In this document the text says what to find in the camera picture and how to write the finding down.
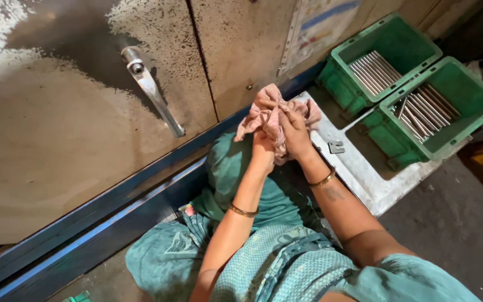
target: woman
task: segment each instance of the woman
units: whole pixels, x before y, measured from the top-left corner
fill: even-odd
[[[276,106],[265,99],[255,103]],[[208,154],[210,186],[191,202],[197,213],[157,224],[126,253],[140,288],[156,302],[478,301],[396,242],[312,148],[304,118],[281,109],[287,150],[344,249],[320,232],[287,165],[274,169],[264,132],[252,142],[224,134]]]
[[[318,233],[308,230],[306,235],[312,236],[309,241],[292,237],[291,242],[283,243],[272,253],[275,256],[269,261],[258,255],[256,250],[262,249],[246,251],[257,240],[262,242],[274,236],[259,234],[262,228],[250,237],[264,180],[274,168],[272,143],[258,131],[254,134],[251,162],[232,206],[207,246],[190,301],[240,298],[478,301],[441,268],[418,258],[396,242],[359,200],[333,177],[334,171],[312,148],[301,115],[281,112],[280,122],[288,152],[303,168],[306,180],[347,256],[340,253],[338,247],[325,244],[326,239],[314,236]],[[256,274],[246,278],[245,272],[254,268]],[[222,280],[224,273],[229,276]]]

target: bolt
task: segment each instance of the bolt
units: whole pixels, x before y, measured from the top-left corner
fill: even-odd
[[[131,71],[134,72],[135,74],[140,75],[144,71],[144,66],[141,65],[140,63],[133,64],[131,66]]]

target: machine door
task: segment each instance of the machine door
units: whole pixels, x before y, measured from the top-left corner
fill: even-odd
[[[216,123],[186,1],[0,0],[0,244]]]

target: door handle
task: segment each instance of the door handle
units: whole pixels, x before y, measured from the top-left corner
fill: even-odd
[[[159,93],[156,82],[143,64],[139,51],[135,47],[129,46],[124,48],[120,54],[126,63],[128,72],[130,72],[131,76],[137,81],[141,89],[143,89],[144,93],[152,101],[152,104],[158,110],[159,115],[162,116],[162,119],[167,123],[167,126],[171,128],[174,136],[178,138],[184,136],[186,131],[182,126],[180,126],[180,124],[178,124],[167,108],[167,104],[165,103],[162,95]]]

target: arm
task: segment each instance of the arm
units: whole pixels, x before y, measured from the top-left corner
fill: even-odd
[[[246,212],[257,210],[264,181],[273,169],[273,157],[271,141],[263,132],[255,132],[251,162],[232,201],[235,207]],[[190,301],[209,300],[225,264],[249,238],[253,221],[254,218],[239,215],[230,209],[226,211],[208,244]]]
[[[280,112],[280,120],[288,152],[298,160],[309,183],[324,180],[331,170],[312,147],[303,117],[282,109],[286,112]],[[376,265],[394,253],[415,255],[396,242],[336,177],[321,188],[313,188],[312,192],[344,250],[360,266]]]

